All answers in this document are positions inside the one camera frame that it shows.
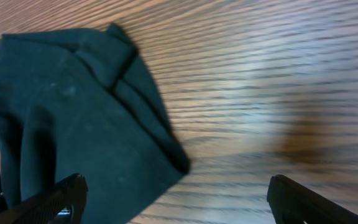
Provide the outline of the black t-shirt with logo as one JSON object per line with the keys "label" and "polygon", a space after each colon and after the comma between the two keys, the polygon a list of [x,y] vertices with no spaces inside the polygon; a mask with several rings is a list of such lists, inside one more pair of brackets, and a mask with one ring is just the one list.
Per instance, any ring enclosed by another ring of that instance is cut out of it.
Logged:
{"label": "black t-shirt with logo", "polygon": [[0,39],[0,213],[79,173],[83,223],[127,223],[190,169],[117,25]]}

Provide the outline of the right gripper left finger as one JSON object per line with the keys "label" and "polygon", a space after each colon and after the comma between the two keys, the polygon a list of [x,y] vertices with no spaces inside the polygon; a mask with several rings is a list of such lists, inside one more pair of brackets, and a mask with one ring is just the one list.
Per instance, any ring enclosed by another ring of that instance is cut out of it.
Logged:
{"label": "right gripper left finger", "polygon": [[0,224],[80,224],[88,187],[85,178],[73,174],[53,188],[0,213]]}

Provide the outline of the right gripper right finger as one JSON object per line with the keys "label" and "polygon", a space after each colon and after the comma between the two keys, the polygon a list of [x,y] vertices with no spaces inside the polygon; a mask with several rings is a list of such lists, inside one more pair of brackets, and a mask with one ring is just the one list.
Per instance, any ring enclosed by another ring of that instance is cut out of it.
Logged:
{"label": "right gripper right finger", "polygon": [[358,224],[358,215],[278,174],[270,179],[267,202],[276,224]]}

